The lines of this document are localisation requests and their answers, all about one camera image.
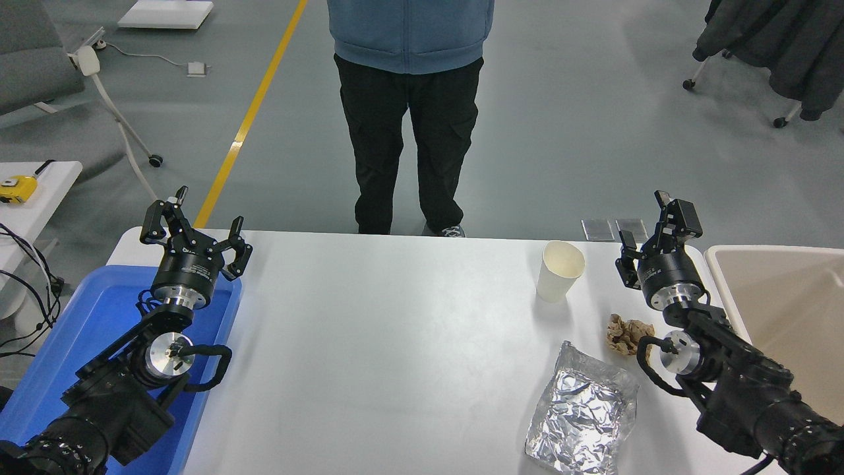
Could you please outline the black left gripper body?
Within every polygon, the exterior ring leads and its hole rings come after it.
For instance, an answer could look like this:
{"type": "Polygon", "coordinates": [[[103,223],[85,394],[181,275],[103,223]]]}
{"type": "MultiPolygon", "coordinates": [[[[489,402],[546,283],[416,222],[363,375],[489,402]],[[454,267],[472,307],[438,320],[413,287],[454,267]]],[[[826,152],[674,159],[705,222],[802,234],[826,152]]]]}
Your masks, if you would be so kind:
{"type": "Polygon", "coordinates": [[[209,300],[224,264],[222,253],[214,249],[216,243],[198,231],[172,235],[152,283],[153,295],[162,300],[168,289],[188,288],[209,300]]]}

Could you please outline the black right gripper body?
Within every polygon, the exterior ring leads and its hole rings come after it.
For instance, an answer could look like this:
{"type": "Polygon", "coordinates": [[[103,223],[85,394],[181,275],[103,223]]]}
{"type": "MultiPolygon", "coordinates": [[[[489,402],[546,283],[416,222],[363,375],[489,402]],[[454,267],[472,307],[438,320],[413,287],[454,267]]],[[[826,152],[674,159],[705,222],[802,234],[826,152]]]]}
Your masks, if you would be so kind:
{"type": "Polygon", "coordinates": [[[659,291],[675,284],[693,286],[693,300],[699,300],[705,294],[705,286],[700,280],[698,270],[685,249],[657,253],[640,259],[637,276],[646,301],[654,300],[659,291]]]}

